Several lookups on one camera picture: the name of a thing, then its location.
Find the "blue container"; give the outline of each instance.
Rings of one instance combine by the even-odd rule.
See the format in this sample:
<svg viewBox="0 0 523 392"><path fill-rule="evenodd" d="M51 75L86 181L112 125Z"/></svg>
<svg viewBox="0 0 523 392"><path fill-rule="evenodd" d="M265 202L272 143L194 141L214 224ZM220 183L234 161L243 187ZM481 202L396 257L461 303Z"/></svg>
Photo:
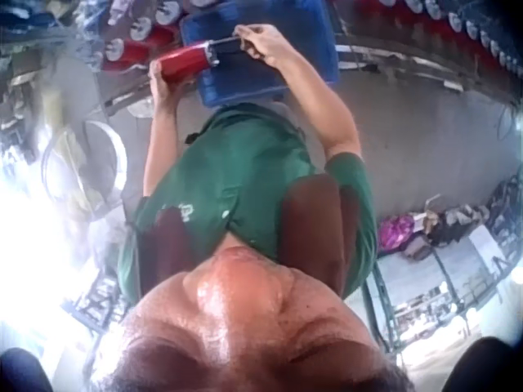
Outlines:
<svg viewBox="0 0 523 392"><path fill-rule="evenodd" d="M225 2L181 22L185 45L230 37L236 25L272 24L314 65L327 83L339 79L333 27L324 0ZM199 93L208 107L270 96L287 89L279 72L243 51L222 54L221 63L203 71Z"/></svg>

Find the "red object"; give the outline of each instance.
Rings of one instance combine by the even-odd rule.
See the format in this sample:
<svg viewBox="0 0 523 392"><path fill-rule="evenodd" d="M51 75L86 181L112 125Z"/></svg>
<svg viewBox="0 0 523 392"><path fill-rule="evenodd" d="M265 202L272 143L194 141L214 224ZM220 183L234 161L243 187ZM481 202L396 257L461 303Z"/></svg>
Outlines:
<svg viewBox="0 0 523 392"><path fill-rule="evenodd" d="M161 55L158 61L162 66L162 76L169 83L180 82L217 64L217 61L212 59L209 42L175 49Z"/></svg>
<svg viewBox="0 0 523 392"><path fill-rule="evenodd" d="M105 57L109 61L124 61L131 64L145 63L150 57L149 48L133 41L113 39L105 47Z"/></svg>
<svg viewBox="0 0 523 392"><path fill-rule="evenodd" d="M149 18L138 18L132 24L131 38L149 47L164 47L172 42L173 33L165 27L153 24Z"/></svg>

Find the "person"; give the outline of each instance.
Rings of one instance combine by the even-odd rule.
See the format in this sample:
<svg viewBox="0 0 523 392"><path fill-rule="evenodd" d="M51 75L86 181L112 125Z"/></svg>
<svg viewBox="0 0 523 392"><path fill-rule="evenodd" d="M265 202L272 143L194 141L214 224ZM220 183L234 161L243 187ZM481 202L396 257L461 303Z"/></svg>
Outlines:
<svg viewBox="0 0 523 392"><path fill-rule="evenodd" d="M276 27L235 33L281 73L324 171L290 121L249 103L219 109L180 156L181 89L152 64L145 200L118 265L136 307L105 337L94 390L412 390L342 300L377 242L354 118Z"/></svg>

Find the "short sleeve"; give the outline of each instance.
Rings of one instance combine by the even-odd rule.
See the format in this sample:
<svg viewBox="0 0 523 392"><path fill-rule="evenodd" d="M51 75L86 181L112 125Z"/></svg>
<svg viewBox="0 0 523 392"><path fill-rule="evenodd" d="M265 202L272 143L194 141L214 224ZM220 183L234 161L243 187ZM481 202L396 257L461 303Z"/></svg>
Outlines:
<svg viewBox="0 0 523 392"><path fill-rule="evenodd" d="M357 155L337 154L329 159L325 171L334 177L341 189L348 188L356 195L360 207L355 255L351 261L344 292L344 296L348 296L369 276L376 261L378 239L373 195L364 163Z"/></svg>

